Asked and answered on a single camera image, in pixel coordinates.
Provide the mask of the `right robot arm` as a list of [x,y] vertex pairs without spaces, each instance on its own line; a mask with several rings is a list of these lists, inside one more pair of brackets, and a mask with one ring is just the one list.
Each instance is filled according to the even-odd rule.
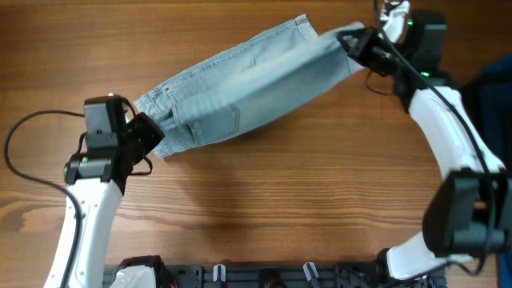
[[438,64],[447,31],[443,14],[416,10],[375,27],[339,32],[357,63],[394,80],[393,92],[421,128],[442,184],[419,234],[384,250],[385,282],[409,282],[447,266],[511,248],[511,176],[473,127],[451,77]]

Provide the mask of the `light blue denim shorts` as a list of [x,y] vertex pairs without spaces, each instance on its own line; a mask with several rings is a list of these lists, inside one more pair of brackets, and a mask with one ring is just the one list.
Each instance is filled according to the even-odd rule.
[[264,126],[363,68],[336,31],[317,34],[300,15],[165,80],[136,107],[164,133],[159,158]]

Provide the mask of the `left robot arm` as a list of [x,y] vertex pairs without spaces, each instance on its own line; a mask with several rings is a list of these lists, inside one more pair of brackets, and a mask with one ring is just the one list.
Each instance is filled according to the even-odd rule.
[[144,113],[126,118],[116,94],[84,102],[86,152],[65,165],[66,213],[47,287],[100,287],[114,217],[134,167],[164,134]]

